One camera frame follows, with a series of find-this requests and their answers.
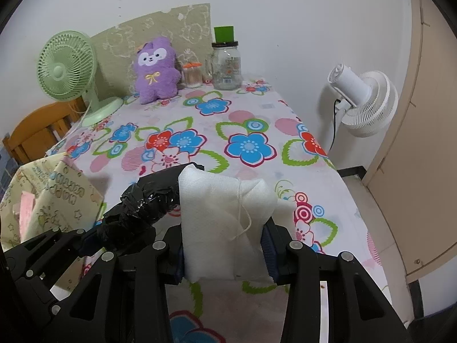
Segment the floral tablecloth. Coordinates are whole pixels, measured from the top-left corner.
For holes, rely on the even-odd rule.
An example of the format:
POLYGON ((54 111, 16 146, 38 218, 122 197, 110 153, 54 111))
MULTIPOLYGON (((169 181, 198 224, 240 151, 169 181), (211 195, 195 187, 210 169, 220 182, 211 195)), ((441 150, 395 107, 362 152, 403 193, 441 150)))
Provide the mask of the floral tablecloth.
MULTIPOLYGON (((351 252, 383 292, 386 276, 356 202, 325 150, 262 80, 235 91, 210 85, 143 105, 136 95, 54 148, 68 153, 118 203, 142 175, 195 162, 214 174, 262 179, 288 206, 293 238, 321 254, 351 252)), ((175 342, 278 342, 287 286, 254 281, 182 282, 167 290, 175 342)))

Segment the white tissue pack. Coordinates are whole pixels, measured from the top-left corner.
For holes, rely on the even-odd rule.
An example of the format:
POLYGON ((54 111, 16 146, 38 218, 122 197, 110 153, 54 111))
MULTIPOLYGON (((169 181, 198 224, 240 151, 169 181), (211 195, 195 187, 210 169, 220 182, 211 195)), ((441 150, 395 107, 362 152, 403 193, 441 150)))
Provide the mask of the white tissue pack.
POLYGON ((264 180, 239 180, 187 166, 178 177, 185 276, 268 278, 260 239, 277 197, 264 180))

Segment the glass jar with green lid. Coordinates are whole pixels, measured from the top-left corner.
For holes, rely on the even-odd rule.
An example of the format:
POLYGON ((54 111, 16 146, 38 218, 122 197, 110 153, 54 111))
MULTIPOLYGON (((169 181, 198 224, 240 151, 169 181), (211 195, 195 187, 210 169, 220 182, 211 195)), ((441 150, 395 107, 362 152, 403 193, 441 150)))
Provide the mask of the glass jar with green lid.
POLYGON ((241 54, 238 52, 234 27, 217 26, 214 33, 212 52, 206 61, 207 74, 216 90, 238 89, 242 85, 241 54))

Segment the beige wooden door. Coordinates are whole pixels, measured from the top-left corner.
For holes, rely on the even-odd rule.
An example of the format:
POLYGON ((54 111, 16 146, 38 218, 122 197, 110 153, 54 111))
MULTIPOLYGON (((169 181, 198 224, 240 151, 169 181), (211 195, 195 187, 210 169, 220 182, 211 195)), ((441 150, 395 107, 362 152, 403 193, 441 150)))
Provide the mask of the beige wooden door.
POLYGON ((411 0, 407 76, 366 185, 411 283, 456 256, 456 37, 432 0, 411 0))

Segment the purple plush toy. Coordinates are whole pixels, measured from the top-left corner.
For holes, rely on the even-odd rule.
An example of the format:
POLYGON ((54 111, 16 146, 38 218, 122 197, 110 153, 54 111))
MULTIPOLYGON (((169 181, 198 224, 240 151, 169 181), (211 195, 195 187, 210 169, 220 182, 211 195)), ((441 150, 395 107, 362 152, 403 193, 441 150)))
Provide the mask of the purple plush toy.
POLYGON ((142 105, 177 95, 181 73, 175 63, 176 52, 165 36, 145 43, 137 52, 134 62, 136 92, 142 105))

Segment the toothpick jar orange lid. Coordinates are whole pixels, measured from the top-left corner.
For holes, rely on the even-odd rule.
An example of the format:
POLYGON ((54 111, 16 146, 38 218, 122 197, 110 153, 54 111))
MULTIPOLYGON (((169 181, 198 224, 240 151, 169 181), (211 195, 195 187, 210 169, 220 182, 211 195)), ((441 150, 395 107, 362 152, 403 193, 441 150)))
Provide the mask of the toothpick jar orange lid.
POLYGON ((200 87, 203 83, 201 72, 202 64, 198 62, 188 62, 182 66, 184 84, 188 88, 200 87))

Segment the white circulator fan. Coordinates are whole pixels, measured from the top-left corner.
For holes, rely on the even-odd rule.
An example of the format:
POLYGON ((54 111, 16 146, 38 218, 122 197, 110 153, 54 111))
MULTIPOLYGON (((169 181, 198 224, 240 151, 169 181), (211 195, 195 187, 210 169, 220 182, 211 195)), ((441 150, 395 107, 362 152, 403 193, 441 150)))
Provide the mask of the white circulator fan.
POLYGON ((399 97, 385 73, 367 71, 358 75, 340 63, 328 75, 328 84, 338 95, 335 129, 342 125, 354 137, 368 138, 391 123, 399 97))

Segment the black plastic bag bundle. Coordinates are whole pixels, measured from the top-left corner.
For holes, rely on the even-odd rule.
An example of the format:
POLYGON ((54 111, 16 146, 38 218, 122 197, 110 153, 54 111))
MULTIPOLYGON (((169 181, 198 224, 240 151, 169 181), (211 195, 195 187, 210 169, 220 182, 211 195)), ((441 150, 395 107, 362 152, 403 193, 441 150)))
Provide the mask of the black plastic bag bundle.
POLYGON ((180 205, 178 177, 187 166, 205 168, 196 163, 180 164, 140 177, 131 184, 98 225, 101 246, 128 255, 152 244, 156 238, 154 225, 180 205))

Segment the pink tissue packet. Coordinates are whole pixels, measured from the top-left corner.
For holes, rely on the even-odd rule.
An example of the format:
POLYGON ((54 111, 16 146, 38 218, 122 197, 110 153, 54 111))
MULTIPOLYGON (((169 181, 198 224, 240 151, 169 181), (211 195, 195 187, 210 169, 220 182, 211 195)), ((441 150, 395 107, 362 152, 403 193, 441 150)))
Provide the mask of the pink tissue packet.
POLYGON ((29 226, 32 221, 32 213, 35 206, 35 195, 23 190, 20 195, 20 201, 15 206, 15 217, 19 222, 19 239, 25 241, 29 226))

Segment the green desk fan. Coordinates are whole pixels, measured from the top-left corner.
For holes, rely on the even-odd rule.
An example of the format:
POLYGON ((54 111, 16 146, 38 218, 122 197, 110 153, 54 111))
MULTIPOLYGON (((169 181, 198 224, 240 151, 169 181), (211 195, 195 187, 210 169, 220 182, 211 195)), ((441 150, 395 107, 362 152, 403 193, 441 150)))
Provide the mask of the green desk fan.
POLYGON ((123 104, 119 97, 98 98, 95 76, 98 60, 89 36, 75 30, 53 35, 39 53, 36 75, 45 94, 59 102, 82 97, 87 109, 82 126, 95 125, 114 114, 123 104))

